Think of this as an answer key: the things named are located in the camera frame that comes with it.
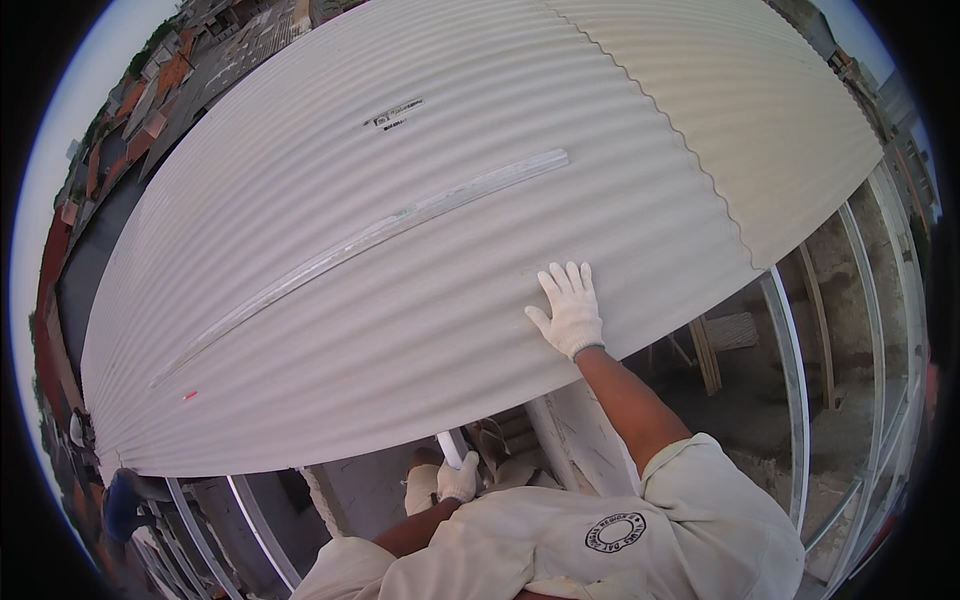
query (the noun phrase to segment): shirt logo patch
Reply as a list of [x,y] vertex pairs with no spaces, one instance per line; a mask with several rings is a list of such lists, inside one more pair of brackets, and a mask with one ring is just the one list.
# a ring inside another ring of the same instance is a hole
[[587,532],[584,543],[597,552],[619,552],[640,539],[647,529],[647,521],[640,513],[610,515]]

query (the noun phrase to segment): worker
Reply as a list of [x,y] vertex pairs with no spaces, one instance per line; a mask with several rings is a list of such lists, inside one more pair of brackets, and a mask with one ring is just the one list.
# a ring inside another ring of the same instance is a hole
[[549,269],[538,277],[552,319],[532,306],[526,314],[580,368],[636,463],[639,494],[597,497],[521,478],[475,498],[471,451],[459,470],[430,469],[436,503],[422,501],[415,482],[420,496],[398,525],[373,541],[325,545],[294,600],[794,596],[804,547],[788,516],[606,353],[589,265]]
[[140,527],[157,526],[146,500],[172,502],[173,497],[161,477],[144,477],[130,468],[116,470],[104,490],[102,506],[104,531],[113,541],[126,543]]

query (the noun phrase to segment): hand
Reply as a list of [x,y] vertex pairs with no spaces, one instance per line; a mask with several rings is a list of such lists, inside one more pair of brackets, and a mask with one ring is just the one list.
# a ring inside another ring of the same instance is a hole
[[573,360],[577,352],[591,346],[604,348],[600,338],[603,321],[597,309],[597,297],[593,292],[593,278],[586,262],[577,270],[577,265],[566,263],[566,273],[555,262],[550,263],[550,275],[537,273],[540,285],[550,300],[553,320],[536,306],[527,306],[525,312],[540,329],[540,333],[554,348]]
[[477,494],[477,464],[480,456],[473,450],[467,453],[464,464],[457,470],[444,461],[437,471],[437,498],[443,502],[447,498],[466,504]]

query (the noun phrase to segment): forearm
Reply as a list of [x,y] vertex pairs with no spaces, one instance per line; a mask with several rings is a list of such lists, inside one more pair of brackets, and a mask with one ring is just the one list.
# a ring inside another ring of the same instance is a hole
[[377,536],[373,543],[397,558],[422,550],[430,543],[437,527],[460,508],[460,501],[447,498],[422,513],[408,516]]
[[575,362],[613,429],[623,438],[641,476],[657,452],[690,437],[676,413],[602,348],[581,350]]

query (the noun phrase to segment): beige corrugated sheet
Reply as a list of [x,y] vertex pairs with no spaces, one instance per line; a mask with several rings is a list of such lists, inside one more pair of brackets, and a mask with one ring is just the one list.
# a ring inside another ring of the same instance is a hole
[[859,106],[761,0],[544,0],[624,67],[730,203],[768,269],[882,158]]
[[[554,149],[566,166],[350,258],[159,376],[354,233]],[[578,378],[523,314],[547,308],[551,260],[593,265],[623,357],[758,275],[738,231],[653,100],[543,4],[368,3],[251,73],[147,188],[84,344],[98,454],[107,471],[254,472],[499,412]]]

